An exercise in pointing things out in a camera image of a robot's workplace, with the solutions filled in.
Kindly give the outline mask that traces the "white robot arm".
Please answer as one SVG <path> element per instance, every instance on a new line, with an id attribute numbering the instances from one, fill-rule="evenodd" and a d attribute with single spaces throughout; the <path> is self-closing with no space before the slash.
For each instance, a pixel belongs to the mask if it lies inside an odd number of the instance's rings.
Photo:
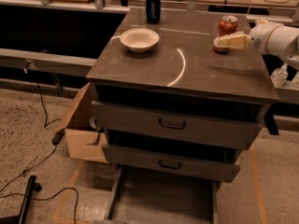
<path id="1" fill-rule="evenodd" d="M 223 35 L 214 39 L 218 48 L 245 49 L 263 55 L 273 55 L 287 65 L 299 68 L 299 28 L 283 23 L 258 20 L 247 35 L 243 31 Z"/>

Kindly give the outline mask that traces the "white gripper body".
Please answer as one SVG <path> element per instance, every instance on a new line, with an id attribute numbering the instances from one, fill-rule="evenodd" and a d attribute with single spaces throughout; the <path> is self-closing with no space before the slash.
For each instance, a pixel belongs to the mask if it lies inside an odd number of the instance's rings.
<path id="1" fill-rule="evenodd" d="M 288 28 L 282 23 L 260 23 L 249 33 L 250 48 L 261 54 L 285 54 L 289 45 L 286 38 Z"/>

